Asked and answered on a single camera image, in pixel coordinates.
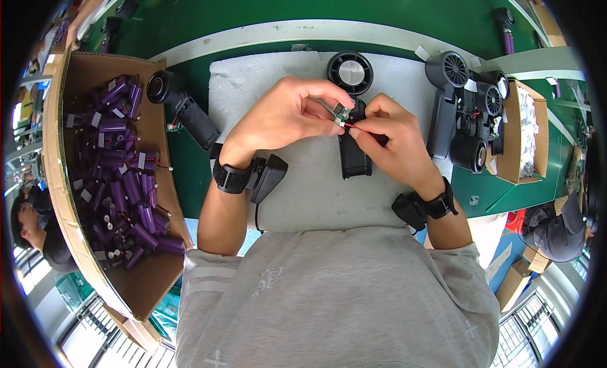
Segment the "black cable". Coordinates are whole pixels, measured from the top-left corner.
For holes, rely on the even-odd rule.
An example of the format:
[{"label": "black cable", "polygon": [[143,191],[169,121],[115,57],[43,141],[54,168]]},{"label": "black cable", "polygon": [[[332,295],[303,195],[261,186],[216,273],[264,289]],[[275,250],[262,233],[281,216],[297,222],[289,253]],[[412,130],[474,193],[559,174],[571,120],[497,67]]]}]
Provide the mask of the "black cable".
[{"label": "black cable", "polygon": [[259,224],[257,223],[257,213],[259,212],[259,204],[255,205],[255,228],[257,228],[257,231],[261,232],[262,234],[265,232],[263,230],[259,229]]}]

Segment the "printed logo on shirt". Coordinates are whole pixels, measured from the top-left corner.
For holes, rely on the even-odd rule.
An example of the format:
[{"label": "printed logo on shirt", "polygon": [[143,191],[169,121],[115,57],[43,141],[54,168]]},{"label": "printed logo on shirt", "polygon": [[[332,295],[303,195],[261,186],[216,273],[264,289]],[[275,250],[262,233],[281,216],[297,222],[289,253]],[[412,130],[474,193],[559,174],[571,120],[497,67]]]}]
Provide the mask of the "printed logo on shirt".
[{"label": "printed logo on shirt", "polygon": [[263,289],[271,289],[278,280],[278,276],[282,273],[282,266],[274,267],[266,270],[262,273],[262,279],[257,285],[257,290],[253,293],[253,296],[259,296],[259,292]]}]

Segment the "green workbench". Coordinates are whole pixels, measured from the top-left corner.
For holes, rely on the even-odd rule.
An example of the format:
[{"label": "green workbench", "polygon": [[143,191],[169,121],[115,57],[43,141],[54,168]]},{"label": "green workbench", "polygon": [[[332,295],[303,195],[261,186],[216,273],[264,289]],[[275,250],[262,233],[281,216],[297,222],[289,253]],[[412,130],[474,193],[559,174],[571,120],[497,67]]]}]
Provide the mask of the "green workbench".
[{"label": "green workbench", "polygon": [[[507,0],[142,0],[140,7],[121,26],[113,53],[151,58],[172,47],[227,29],[250,24],[296,19],[339,19],[364,21],[402,28],[428,35],[458,46],[481,58],[503,55],[501,31],[494,25],[490,11],[512,8]],[[109,8],[87,35],[90,51],[101,51],[102,20],[113,15]],[[517,52],[538,47],[534,28],[516,11],[512,27]],[[381,53],[397,57],[418,58],[410,51],[348,41],[301,41],[314,51]],[[255,53],[290,51],[297,41],[238,47],[208,54],[170,68],[188,80],[188,91],[203,109],[208,107],[209,65],[213,61]],[[556,106],[552,87],[545,80],[525,82],[548,100],[548,107],[575,135],[575,116],[579,111]],[[175,185],[183,213],[198,218],[211,174],[208,156],[185,132],[170,133],[169,152]],[[456,198],[468,217],[507,212],[548,202],[564,194],[564,182],[573,147],[550,125],[548,174],[542,182],[520,185],[491,212],[486,209],[509,189],[504,182],[486,171],[472,175],[455,168],[452,186]],[[470,197],[479,203],[470,206]]]}]

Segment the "red chair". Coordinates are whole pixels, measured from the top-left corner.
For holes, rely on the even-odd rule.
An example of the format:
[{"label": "red chair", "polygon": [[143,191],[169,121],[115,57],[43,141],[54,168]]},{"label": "red chair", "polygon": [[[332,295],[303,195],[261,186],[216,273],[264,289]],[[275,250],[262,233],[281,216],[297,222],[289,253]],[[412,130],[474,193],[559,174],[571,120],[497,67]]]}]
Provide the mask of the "red chair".
[{"label": "red chair", "polygon": [[525,211],[526,209],[522,209],[517,212],[508,212],[508,220],[506,220],[506,229],[517,234],[522,234]]}]

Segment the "black wrist strap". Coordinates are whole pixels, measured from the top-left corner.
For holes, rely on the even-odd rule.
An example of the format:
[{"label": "black wrist strap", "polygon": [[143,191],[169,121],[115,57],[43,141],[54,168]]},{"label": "black wrist strap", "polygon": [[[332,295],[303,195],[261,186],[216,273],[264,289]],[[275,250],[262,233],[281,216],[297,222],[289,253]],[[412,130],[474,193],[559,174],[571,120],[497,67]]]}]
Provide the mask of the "black wrist strap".
[{"label": "black wrist strap", "polygon": [[418,202],[424,208],[426,213],[434,219],[441,219],[448,213],[452,212],[453,215],[457,215],[458,212],[455,210],[453,204],[453,190],[451,184],[445,177],[443,177],[445,183],[445,192],[431,201],[425,202],[418,196]]},{"label": "black wrist strap", "polygon": [[230,194],[240,194],[245,190],[245,186],[249,180],[251,172],[249,169],[237,169],[224,165],[223,167],[219,164],[219,154],[222,151],[224,145],[215,143],[211,147],[209,154],[210,160],[215,160],[213,165],[213,178],[217,182],[217,188],[221,191]]}]

